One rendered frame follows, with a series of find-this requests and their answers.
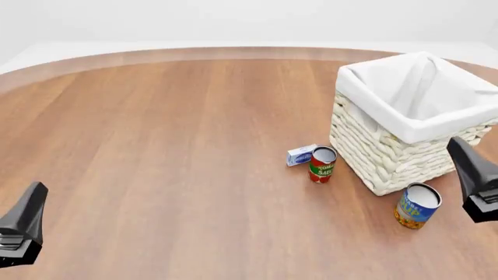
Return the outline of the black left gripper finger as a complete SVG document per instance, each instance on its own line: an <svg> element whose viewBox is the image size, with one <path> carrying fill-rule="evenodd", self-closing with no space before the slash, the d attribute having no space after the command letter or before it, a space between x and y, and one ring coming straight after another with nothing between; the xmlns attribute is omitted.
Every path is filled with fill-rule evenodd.
<svg viewBox="0 0 498 280"><path fill-rule="evenodd" d="M22 236L25 240L43 243L42 218L48 188L39 181L33 182L0 218L0 235Z"/></svg>

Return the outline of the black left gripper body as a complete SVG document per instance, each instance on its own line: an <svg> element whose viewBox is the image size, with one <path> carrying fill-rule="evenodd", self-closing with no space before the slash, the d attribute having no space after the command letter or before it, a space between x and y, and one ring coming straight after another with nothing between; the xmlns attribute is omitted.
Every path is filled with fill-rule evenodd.
<svg viewBox="0 0 498 280"><path fill-rule="evenodd" d="M0 267L32 265L41 249L42 245L31 235L0 228Z"/></svg>

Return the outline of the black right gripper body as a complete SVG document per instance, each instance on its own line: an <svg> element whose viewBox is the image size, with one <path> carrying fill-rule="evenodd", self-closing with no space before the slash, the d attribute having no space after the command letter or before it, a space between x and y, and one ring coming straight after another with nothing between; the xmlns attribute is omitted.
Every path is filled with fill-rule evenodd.
<svg viewBox="0 0 498 280"><path fill-rule="evenodd" d="M474 223L498 221L498 189L469 195L462 207Z"/></svg>

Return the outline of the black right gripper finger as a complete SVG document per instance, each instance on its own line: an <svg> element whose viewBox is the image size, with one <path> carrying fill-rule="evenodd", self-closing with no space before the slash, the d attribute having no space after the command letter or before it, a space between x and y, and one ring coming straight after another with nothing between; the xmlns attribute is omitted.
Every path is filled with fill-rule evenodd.
<svg viewBox="0 0 498 280"><path fill-rule="evenodd" d="M463 198L478 195L482 199L498 199L498 165L460 137L450 139L447 151L457 170Z"/></svg>

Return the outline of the alphabet soup tin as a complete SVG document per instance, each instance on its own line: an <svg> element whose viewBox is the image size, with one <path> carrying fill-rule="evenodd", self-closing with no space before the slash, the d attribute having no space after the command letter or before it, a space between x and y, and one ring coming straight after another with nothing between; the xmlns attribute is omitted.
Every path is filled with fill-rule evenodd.
<svg viewBox="0 0 498 280"><path fill-rule="evenodd" d="M395 218L402 226L421 229L442 205L442 197L427 184L407 186L394 209Z"/></svg>

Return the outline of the white wicker basket with liner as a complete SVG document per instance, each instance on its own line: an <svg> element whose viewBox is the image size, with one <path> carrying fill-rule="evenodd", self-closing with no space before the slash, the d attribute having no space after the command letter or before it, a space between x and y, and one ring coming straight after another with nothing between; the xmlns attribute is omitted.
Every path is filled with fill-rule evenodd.
<svg viewBox="0 0 498 280"><path fill-rule="evenodd" d="M495 125L498 76L426 52L338 69L330 143L375 195L452 172L449 139L477 145Z"/></svg>

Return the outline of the blue-white cream cheese box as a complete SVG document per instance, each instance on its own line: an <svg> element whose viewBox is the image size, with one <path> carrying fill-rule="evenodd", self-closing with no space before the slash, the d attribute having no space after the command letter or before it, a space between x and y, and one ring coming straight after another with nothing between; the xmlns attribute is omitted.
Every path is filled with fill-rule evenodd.
<svg viewBox="0 0 498 280"><path fill-rule="evenodd" d="M302 146L297 149L287 151L286 165L288 167L308 163L311 159L313 151L317 148L317 144Z"/></svg>

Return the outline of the tomato sauce tin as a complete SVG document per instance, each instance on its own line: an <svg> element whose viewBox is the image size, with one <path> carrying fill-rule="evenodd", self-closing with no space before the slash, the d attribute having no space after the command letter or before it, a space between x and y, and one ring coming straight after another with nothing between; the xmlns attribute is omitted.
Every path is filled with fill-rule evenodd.
<svg viewBox="0 0 498 280"><path fill-rule="evenodd" d="M308 177L317 184L326 184L332 175L338 154L332 147L318 146L311 153Z"/></svg>

